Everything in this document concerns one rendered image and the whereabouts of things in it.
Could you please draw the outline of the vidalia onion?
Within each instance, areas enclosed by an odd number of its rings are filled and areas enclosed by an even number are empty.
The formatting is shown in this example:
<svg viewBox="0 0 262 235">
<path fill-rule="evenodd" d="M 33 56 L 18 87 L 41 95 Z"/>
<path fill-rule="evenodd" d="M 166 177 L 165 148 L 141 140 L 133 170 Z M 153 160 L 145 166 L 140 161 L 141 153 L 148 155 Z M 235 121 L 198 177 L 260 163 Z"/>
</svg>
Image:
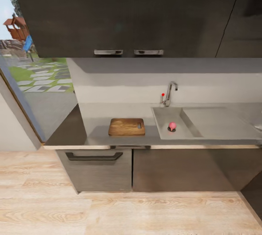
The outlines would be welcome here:
<svg viewBox="0 0 262 235">
<path fill-rule="evenodd" d="M 176 128 L 176 124 L 174 122 L 169 123 L 169 127 L 171 130 Z"/>
</svg>

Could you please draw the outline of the cutting board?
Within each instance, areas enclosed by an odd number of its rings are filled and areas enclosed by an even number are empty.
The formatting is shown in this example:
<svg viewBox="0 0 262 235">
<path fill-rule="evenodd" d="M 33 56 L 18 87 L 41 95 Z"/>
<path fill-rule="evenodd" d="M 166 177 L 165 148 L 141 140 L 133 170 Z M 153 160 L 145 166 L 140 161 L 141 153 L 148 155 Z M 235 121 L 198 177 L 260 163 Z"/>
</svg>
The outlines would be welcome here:
<svg viewBox="0 0 262 235">
<path fill-rule="evenodd" d="M 138 129 L 138 124 L 141 129 Z M 125 119 L 111 119 L 108 134 L 110 136 L 133 136 L 146 134 L 144 122 L 141 118 L 125 118 Z"/>
</svg>

